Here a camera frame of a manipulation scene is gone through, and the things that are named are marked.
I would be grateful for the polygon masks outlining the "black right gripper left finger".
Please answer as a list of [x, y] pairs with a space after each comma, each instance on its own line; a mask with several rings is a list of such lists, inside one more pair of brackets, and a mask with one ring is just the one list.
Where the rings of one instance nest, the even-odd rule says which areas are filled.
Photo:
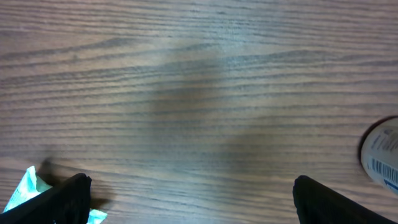
[[91, 178], [74, 175], [38, 196], [1, 214], [1, 224], [86, 224]]

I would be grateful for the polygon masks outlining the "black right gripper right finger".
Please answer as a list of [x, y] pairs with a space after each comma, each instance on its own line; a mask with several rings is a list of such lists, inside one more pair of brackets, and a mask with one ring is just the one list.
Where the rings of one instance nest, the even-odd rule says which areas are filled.
[[300, 224], [397, 224], [306, 175], [295, 179], [293, 197]]

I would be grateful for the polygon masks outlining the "teal snack packet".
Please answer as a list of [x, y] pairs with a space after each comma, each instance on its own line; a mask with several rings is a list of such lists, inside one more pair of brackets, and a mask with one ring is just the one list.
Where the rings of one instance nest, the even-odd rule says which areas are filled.
[[[51, 189], [52, 187], [54, 186], [44, 182], [36, 174], [34, 166], [29, 167], [9, 199], [2, 214], [38, 196], [46, 190]], [[105, 212], [90, 208], [89, 219], [86, 224], [101, 224], [107, 216], [108, 214]]]

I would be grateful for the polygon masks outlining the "green white yogurt cup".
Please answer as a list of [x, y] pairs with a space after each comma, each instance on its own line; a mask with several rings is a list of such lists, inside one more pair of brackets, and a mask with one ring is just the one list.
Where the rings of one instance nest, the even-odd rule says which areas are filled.
[[367, 175], [397, 194], [397, 117], [377, 121], [359, 144], [360, 162]]

